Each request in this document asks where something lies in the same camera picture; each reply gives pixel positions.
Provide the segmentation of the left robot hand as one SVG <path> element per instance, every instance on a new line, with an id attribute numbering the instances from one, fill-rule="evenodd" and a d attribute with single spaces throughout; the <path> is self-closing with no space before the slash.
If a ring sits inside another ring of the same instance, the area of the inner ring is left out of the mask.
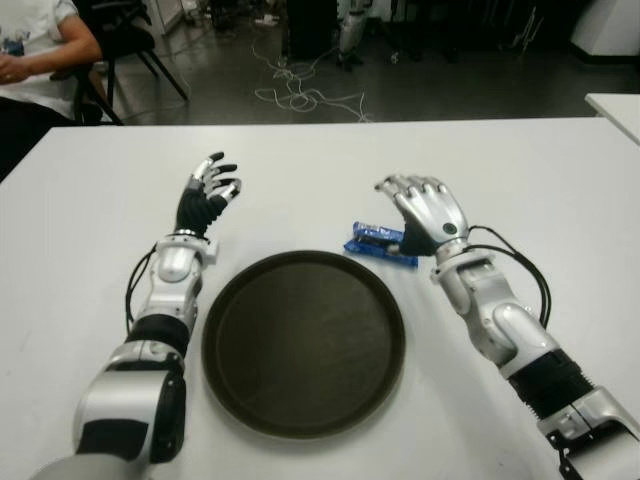
<path id="1" fill-rule="evenodd" d="M 240 194 L 242 181 L 227 177 L 238 166 L 224 163 L 224 157 L 222 151 L 210 154 L 188 177 L 176 210 L 175 232 L 203 238 L 209 226 Z"/>

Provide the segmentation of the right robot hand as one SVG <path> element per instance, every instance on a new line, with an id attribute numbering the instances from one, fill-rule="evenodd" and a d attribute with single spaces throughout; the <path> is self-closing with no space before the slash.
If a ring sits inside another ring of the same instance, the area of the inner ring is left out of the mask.
<path id="1" fill-rule="evenodd" d="M 401 254 L 436 257 L 441 263 L 468 246 L 464 212 L 439 179 L 392 174 L 374 189 L 385 194 L 403 218 L 404 234 L 397 247 Z"/>

